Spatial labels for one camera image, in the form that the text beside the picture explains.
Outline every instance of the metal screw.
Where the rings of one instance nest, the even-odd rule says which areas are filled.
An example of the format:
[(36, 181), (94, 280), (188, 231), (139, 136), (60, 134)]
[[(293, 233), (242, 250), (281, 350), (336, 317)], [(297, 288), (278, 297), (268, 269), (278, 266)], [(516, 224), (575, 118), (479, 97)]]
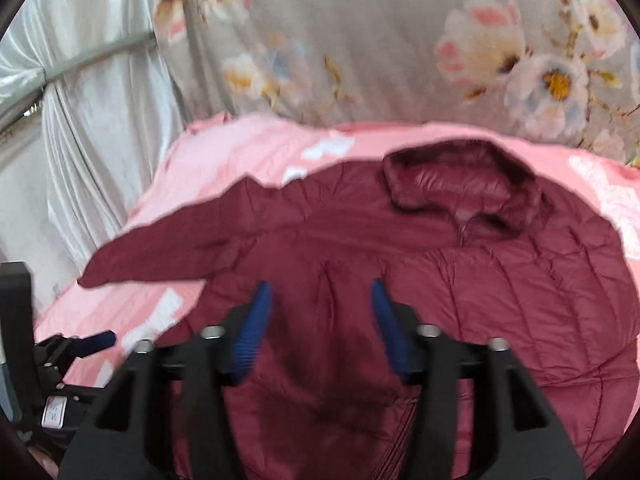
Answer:
[(206, 326), (200, 330), (200, 337), (204, 339), (217, 339), (225, 335), (225, 328), (223, 326)]
[(416, 332), (422, 337), (438, 337), (442, 334), (442, 330), (435, 325), (418, 325)]
[(511, 348), (509, 342), (503, 337), (494, 337), (493, 339), (489, 339), (488, 345), (489, 348), (495, 352), (502, 352)]
[(154, 349), (154, 342), (151, 339), (141, 339), (136, 343), (133, 351), (136, 354), (148, 354)]

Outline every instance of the jacket collar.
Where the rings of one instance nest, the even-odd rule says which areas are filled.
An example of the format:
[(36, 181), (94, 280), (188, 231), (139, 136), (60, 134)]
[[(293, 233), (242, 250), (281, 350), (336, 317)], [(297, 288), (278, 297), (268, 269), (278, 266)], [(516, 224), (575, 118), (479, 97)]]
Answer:
[(486, 215), (521, 231), (540, 205), (535, 174), (487, 140), (454, 139), (401, 150), (387, 155), (383, 167), (396, 206), (444, 209), (460, 225)]

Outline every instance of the white label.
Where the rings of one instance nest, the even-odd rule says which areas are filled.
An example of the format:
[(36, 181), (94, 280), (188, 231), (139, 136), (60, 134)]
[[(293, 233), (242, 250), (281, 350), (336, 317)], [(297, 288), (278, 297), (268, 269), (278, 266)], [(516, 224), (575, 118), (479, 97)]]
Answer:
[(42, 427), (50, 430), (60, 430), (65, 420), (66, 397), (52, 396), (47, 399), (42, 414)]

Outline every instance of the pink bedsheet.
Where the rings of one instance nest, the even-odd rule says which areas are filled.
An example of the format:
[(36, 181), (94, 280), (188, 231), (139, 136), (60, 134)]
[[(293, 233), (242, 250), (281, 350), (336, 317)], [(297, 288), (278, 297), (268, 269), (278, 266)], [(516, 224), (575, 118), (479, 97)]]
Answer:
[[(526, 160), (539, 174), (579, 193), (620, 231), (628, 265), (640, 283), (640, 171), (583, 150), (538, 146), (524, 140), (454, 124), (350, 124), (338, 129), (305, 128), (274, 117), (223, 114), (192, 124), (175, 141), (153, 184), (130, 214), (126, 229), (153, 222), (186, 203), (220, 195), (244, 174), (283, 185), (345, 158), (380, 158), (390, 150), (450, 137), (491, 139)], [(57, 332), (118, 335), (116, 346), (78, 360), (66, 381), (102, 386), (142, 338), (154, 339), (190, 311), (203, 283), (124, 283), (67, 289), (38, 320), (36, 339)], [(640, 396), (632, 415), (638, 410)]]

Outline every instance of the white curtain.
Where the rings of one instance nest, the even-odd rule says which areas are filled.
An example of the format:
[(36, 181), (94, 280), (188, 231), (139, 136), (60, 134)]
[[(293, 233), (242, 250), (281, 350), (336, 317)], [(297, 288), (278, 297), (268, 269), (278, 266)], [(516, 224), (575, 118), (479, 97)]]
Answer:
[(42, 312), (78, 275), (47, 215), (47, 159), (39, 117), (0, 137), (0, 262), (24, 261), (32, 277), (33, 306)]
[[(27, 0), (0, 42), (0, 103), (42, 71), (151, 31), (153, 0)], [(49, 218), (79, 268), (115, 236), (182, 129), (156, 47), (107, 57), (46, 87)]]

